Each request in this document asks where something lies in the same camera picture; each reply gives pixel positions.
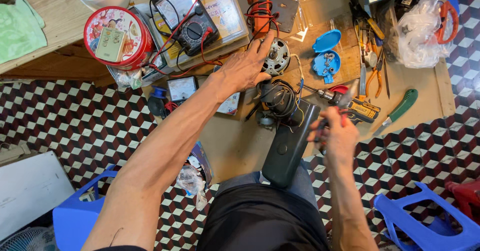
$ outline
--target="yellow drill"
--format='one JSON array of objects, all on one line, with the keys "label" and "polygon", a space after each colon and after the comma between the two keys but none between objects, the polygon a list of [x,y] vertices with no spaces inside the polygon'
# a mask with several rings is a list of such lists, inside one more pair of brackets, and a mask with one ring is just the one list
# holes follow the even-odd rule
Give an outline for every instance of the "yellow drill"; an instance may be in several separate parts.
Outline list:
[{"label": "yellow drill", "polygon": [[[308,85],[303,85],[312,91],[315,91],[320,98],[326,99],[329,104],[333,106],[337,106],[340,99],[342,98],[343,94],[340,92],[332,92],[328,89],[315,89]],[[352,121],[353,124],[357,124],[359,122],[365,123],[373,123],[375,119],[378,117],[378,113],[380,112],[380,108],[376,107],[367,101],[361,101],[357,98],[353,98],[349,104],[349,110],[354,111],[355,113],[349,113],[348,118]]]}]

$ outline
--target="blue plastic stool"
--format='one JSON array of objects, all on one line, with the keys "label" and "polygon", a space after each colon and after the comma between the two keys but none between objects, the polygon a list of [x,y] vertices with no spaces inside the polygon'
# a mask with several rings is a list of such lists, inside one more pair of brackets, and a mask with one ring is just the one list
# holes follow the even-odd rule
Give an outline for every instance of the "blue plastic stool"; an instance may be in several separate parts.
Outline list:
[{"label": "blue plastic stool", "polygon": [[[421,192],[406,196],[398,200],[390,200],[385,195],[378,195],[373,205],[385,218],[388,233],[385,236],[391,239],[403,251],[467,251],[480,247],[480,226],[465,216],[461,211],[450,205],[446,200],[431,191],[426,184],[415,183],[422,189]],[[463,227],[459,235],[451,229],[450,223],[435,217],[435,220],[426,227],[419,223],[403,210],[403,207],[423,200],[432,200],[440,205],[447,214],[452,215]],[[407,245],[396,235],[396,225],[405,232],[416,244]]]},{"label": "blue plastic stool", "polygon": [[[115,177],[114,165],[75,192],[70,198],[53,209],[53,229],[57,246],[62,251],[80,251],[102,210],[105,197],[99,199],[99,180]],[[80,196],[93,186],[95,200],[82,202]]]}]

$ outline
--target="red tin can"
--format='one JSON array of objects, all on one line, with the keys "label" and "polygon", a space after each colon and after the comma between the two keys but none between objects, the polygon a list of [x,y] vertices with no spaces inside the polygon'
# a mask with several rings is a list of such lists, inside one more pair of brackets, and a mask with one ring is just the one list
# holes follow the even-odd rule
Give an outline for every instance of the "red tin can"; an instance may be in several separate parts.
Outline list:
[{"label": "red tin can", "polygon": [[[103,27],[114,28],[127,35],[120,62],[108,62],[95,56]],[[122,7],[105,7],[95,11],[88,18],[83,33],[83,41],[92,57],[102,64],[119,70],[141,68],[152,55],[154,48],[153,39],[147,27],[135,14]]]}]

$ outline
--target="red plastic stool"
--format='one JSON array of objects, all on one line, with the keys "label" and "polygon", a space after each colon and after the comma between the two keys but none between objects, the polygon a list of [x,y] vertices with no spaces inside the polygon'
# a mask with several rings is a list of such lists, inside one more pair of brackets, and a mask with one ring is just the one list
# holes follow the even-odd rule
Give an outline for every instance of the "red plastic stool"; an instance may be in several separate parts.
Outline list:
[{"label": "red plastic stool", "polygon": [[445,188],[452,192],[459,202],[460,211],[480,225],[480,216],[473,216],[470,204],[480,207],[480,179],[470,183],[445,183]]}]

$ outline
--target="hand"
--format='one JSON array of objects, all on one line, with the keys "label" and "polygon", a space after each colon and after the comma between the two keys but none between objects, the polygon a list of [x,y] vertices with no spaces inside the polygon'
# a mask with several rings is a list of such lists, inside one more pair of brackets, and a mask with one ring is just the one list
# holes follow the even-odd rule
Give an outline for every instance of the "hand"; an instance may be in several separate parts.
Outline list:
[{"label": "hand", "polygon": [[[330,126],[330,129],[324,129],[327,141],[325,165],[335,171],[346,169],[350,173],[353,170],[353,155],[359,137],[358,129],[348,118],[342,123],[342,117],[335,107],[328,107],[327,111],[320,113],[320,116],[327,118]],[[312,131],[307,138],[309,142],[314,141],[319,123],[318,120],[310,126]],[[320,148],[320,144],[315,144],[315,147]]]},{"label": "hand", "polygon": [[247,51],[232,54],[221,69],[208,77],[222,80],[220,99],[224,98],[224,101],[236,92],[243,92],[272,78],[270,74],[261,72],[261,67],[272,45],[274,33],[270,30],[263,42],[256,39]]}]

